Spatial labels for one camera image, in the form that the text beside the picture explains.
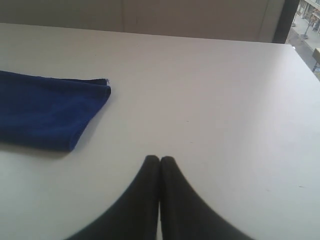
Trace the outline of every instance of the table surface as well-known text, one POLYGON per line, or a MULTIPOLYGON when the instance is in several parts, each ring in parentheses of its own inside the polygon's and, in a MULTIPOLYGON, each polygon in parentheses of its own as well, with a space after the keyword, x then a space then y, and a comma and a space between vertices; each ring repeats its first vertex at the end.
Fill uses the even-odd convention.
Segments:
POLYGON ((290 45, 0 24, 0 69, 109 78, 69 154, 0 144, 0 239, 61 240, 146 155, 256 240, 320 239, 320 84, 290 45))

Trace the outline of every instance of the folded towel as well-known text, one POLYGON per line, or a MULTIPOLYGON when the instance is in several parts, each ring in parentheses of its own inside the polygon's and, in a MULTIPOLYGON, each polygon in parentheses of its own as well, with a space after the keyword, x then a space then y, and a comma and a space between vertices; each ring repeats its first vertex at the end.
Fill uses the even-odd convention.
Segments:
POLYGON ((110 94, 107 79, 56 79, 0 71, 0 141, 72 151, 110 94))

